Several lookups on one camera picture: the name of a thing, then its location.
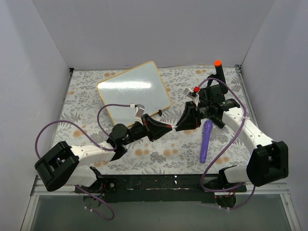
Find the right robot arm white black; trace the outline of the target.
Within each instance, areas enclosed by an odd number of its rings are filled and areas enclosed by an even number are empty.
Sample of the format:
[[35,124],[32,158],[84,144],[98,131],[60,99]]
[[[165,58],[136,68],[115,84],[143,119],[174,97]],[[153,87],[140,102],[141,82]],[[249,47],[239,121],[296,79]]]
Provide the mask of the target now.
[[191,130],[201,125],[201,120],[213,122],[218,127],[228,126],[250,152],[245,165],[225,167],[218,172],[218,191],[229,191],[245,183],[256,187],[284,179],[289,175],[288,146],[265,135],[247,117],[247,110],[235,96],[226,99],[229,87],[220,85],[206,88],[185,89],[191,101],[186,102],[184,112],[176,124],[176,131]]

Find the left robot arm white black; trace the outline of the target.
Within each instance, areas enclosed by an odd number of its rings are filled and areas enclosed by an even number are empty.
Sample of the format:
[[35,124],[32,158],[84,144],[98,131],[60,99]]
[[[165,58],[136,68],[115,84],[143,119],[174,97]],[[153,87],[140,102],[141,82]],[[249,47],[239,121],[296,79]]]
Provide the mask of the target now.
[[102,188],[102,180],[95,175],[94,170],[86,170],[83,166],[118,160],[127,152],[126,145],[144,137],[155,141],[170,131],[171,125],[145,114],[141,122],[135,122],[131,128],[116,124],[108,140],[98,145],[70,146],[61,141],[39,158],[35,169],[49,192],[64,185],[80,185],[95,193]]

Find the red white marker pen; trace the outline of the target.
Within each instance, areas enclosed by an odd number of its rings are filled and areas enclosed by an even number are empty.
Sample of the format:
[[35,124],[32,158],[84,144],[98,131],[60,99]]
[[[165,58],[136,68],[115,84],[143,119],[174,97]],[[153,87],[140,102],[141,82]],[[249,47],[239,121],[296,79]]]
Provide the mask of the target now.
[[166,127],[171,128],[171,129],[176,129],[178,126],[166,125]]

